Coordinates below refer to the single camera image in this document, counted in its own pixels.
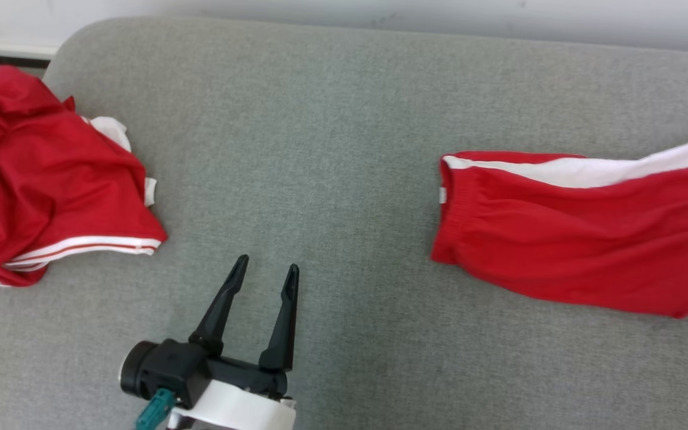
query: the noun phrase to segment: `red garment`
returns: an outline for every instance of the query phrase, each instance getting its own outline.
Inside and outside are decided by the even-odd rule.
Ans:
[[[144,205],[145,168],[42,84],[0,66],[0,285],[91,250],[153,253],[166,232]]]
[[[577,157],[456,156],[529,164]],[[591,159],[568,163],[579,166],[578,175],[597,165]],[[440,170],[447,201],[435,261],[535,299],[688,315],[688,167],[591,188],[556,186],[500,168],[442,162]]]

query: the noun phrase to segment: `teal connector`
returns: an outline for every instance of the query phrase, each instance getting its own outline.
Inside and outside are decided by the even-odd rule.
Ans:
[[[155,430],[169,416],[175,403],[177,401],[174,399],[173,392],[165,388],[158,389],[148,405],[145,406],[145,410],[137,418],[134,428],[136,430]]]

